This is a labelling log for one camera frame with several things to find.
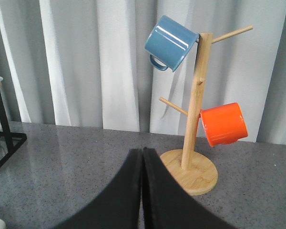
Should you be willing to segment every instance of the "white curtain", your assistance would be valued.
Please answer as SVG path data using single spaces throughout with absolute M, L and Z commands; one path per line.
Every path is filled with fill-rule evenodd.
M 212 45 L 203 108 L 238 102 L 256 141 L 286 0 L 0 0 L 9 119 L 184 135 L 186 117 L 158 99 L 187 110 L 196 46 L 176 72 L 154 70 L 143 47 L 162 15 L 215 37 L 253 25 Z

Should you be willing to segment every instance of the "gray countertop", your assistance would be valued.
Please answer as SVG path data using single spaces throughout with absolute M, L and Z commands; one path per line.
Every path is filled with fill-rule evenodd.
M 28 140 L 0 169 L 0 218 L 7 229 L 48 229 L 93 200 L 130 148 L 181 149 L 182 136 L 10 123 Z M 0 154 L 4 144 L 0 143 Z M 193 197 L 242 229 L 286 229 L 286 146 L 238 141 L 195 150 L 213 161 L 218 182 Z M 140 228 L 143 228 L 142 213 Z

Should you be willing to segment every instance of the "orange mug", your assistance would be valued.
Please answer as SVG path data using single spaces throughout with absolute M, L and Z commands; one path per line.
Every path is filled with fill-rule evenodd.
M 201 110 L 200 117 L 211 147 L 217 144 L 230 144 L 248 136 L 238 103 Z

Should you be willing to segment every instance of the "black metal stand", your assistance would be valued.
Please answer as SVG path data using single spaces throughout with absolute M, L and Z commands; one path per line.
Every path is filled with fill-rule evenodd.
M 0 137 L 4 137 L 7 146 L 8 153 L 0 159 L 0 167 L 19 149 L 19 147 L 27 140 L 27 135 L 23 133 L 12 133 L 8 119 L 6 117 L 2 97 L 0 93 L 0 122 L 2 131 L 0 131 Z

